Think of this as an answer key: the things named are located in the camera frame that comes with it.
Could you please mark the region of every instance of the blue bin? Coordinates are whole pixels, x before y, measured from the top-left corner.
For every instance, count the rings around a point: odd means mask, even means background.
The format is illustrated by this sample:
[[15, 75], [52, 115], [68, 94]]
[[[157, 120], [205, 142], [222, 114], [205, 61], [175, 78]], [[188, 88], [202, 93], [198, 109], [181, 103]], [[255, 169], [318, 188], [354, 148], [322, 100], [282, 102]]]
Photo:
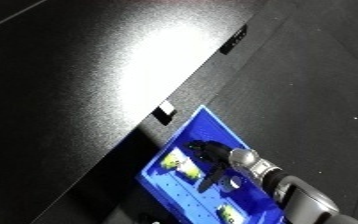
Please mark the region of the blue bin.
[[283, 213], [280, 208], [251, 180], [242, 177], [234, 170], [227, 170], [226, 175], [241, 177], [241, 187], [229, 193], [222, 191], [222, 186], [214, 184], [204, 193], [197, 188], [202, 178], [190, 182], [179, 172], [166, 170], [161, 167], [161, 160], [174, 148], [179, 148], [186, 156], [201, 169], [202, 175], [211, 168], [210, 164], [201, 162], [193, 157], [190, 150], [183, 144], [192, 140], [214, 140], [232, 148], [249, 147], [241, 141], [226, 125], [222, 123], [205, 106], [200, 106], [189, 121], [187, 121], [168, 141], [163, 149], [147, 164], [137, 176], [138, 181], [145, 187], [168, 211], [182, 223], [225, 223], [220, 217], [218, 207], [231, 205], [244, 218], [246, 224], [279, 224], [283, 223]]

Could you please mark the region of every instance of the black table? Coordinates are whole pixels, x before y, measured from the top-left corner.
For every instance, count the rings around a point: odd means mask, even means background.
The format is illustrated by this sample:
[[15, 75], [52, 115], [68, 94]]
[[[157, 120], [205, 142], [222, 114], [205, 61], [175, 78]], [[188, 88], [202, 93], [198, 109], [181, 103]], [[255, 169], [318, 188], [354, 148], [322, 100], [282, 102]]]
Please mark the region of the black table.
[[[0, 223], [39, 216], [263, 3], [49, 0], [1, 23]], [[36, 2], [10, 4], [0, 21]]]

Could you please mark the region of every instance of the dark floor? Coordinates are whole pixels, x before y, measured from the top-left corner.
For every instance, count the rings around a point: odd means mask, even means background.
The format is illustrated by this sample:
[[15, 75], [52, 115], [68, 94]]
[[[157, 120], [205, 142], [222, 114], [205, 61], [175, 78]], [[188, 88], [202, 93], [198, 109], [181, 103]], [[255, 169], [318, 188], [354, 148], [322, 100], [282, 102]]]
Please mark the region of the dark floor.
[[[150, 116], [135, 132], [151, 142], [139, 164], [206, 104], [263, 156], [358, 218], [358, 0], [270, 0], [228, 56], [216, 53], [169, 100], [179, 110], [170, 125]], [[96, 167], [88, 176], [98, 176], [99, 183], [114, 177], [105, 170]], [[170, 219], [134, 181], [120, 189], [118, 207], [103, 198], [112, 185], [93, 192], [97, 200], [91, 201], [99, 205], [74, 203], [84, 188], [98, 188], [89, 187], [91, 179], [85, 177], [37, 223], [133, 223], [142, 211]]]

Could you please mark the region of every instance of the black tabletop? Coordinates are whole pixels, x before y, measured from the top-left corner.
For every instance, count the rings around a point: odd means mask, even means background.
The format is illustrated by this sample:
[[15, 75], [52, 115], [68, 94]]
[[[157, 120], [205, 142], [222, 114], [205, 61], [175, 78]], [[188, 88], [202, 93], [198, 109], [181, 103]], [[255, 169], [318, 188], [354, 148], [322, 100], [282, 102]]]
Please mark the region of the black tabletop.
[[263, 2], [49, 0], [0, 24], [0, 223], [40, 215]]

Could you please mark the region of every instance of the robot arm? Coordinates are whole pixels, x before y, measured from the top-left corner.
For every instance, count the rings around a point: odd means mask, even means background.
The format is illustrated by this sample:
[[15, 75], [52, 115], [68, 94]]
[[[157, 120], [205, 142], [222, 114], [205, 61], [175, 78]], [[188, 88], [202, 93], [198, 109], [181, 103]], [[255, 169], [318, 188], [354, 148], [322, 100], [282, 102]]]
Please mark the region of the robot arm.
[[187, 146], [193, 150], [204, 150], [203, 155], [215, 158], [213, 161], [227, 162], [237, 172], [251, 177], [281, 207], [287, 223], [358, 224], [357, 220], [341, 215], [337, 205], [325, 194], [261, 158], [255, 150], [229, 151], [227, 146], [214, 141], [194, 143]]

